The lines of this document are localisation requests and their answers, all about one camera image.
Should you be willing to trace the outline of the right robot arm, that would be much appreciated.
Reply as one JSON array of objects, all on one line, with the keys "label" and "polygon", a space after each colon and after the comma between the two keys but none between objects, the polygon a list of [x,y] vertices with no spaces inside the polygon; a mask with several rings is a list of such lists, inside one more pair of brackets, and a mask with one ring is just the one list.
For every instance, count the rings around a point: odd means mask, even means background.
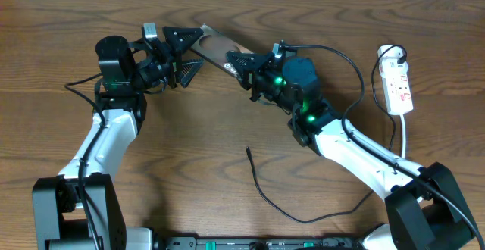
[{"label": "right robot arm", "polygon": [[253,101],[265,97],[290,114],[303,147],[338,163],[385,203],[387,223],[355,243],[360,249],[460,249],[484,239],[452,172],[392,153],[359,132],[324,99],[311,59],[289,47],[276,55],[228,52],[227,61]]}]

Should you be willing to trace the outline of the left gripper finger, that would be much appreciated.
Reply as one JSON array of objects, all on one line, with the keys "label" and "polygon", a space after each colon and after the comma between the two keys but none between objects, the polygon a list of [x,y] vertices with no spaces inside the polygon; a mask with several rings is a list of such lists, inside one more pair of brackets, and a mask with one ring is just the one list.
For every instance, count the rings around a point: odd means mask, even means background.
[{"label": "left gripper finger", "polygon": [[204,64],[203,59],[191,59],[183,61],[178,68],[177,81],[183,87],[186,88],[193,77],[199,72],[200,68]]},{"label": "left gripper finger", "polygon": [[176,55],[184,54],[204,34],[201,28],[163,27],[162,32]]}]

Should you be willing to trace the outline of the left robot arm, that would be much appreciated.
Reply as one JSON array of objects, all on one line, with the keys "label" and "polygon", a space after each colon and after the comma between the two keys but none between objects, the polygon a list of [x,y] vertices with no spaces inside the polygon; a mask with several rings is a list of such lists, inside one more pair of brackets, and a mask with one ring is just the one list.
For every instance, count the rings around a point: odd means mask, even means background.
[{"label": "left robot arm", "polygon": [[146,118],[147,95],[187,87],[203,65],[182,56],[204,34],[200,28],[154,23],[130,42],[106,36],[95,46],[100,72],[91,104],[92,127],[73,159],[56,176],[40,178],[33,191],[40,249],[162,249],[154,232],[125,224],[114,178]]}]

